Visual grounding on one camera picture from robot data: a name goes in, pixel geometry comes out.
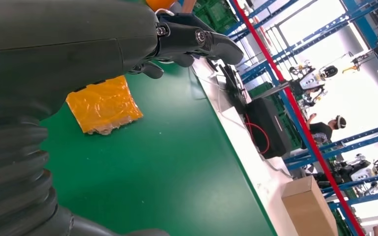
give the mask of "cardboard box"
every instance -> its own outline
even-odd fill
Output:
[[[287,183],[282,201],[299,236],[338,236],[335,218],[313,176]]]

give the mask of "green table surface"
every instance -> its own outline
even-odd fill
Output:
[[[195,76],[163,67],[127,75],[144,117],[109,136],[82,134],[67,105],[42,122],[60,204],[119,233],[276,235]]]

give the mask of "black box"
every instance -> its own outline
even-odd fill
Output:
[[[264,158],[283,156],[292,151],[289,136],[283,124],[279,120],[279,115],[275,105],[271,100],[259,98],[247,105],[247,115],[250,122],[260,126],[269,137],[270,147],[262,154]],[[267,141],[263,132],[252,127],[252,134],[255,144],[261,152],[266,150]]]

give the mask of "black t-shirt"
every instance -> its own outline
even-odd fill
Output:
[[[322,122],[309,125],[312,137],[317,145],[323,144],[331,140],[332,128]],[[302,141],[302,149],[305,149],[305,143]]]

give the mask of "orange plastic bag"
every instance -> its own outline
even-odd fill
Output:
[[[113,129],[143,117],[124,76],[70,93],[66,102],[83,133],[108,135]]]

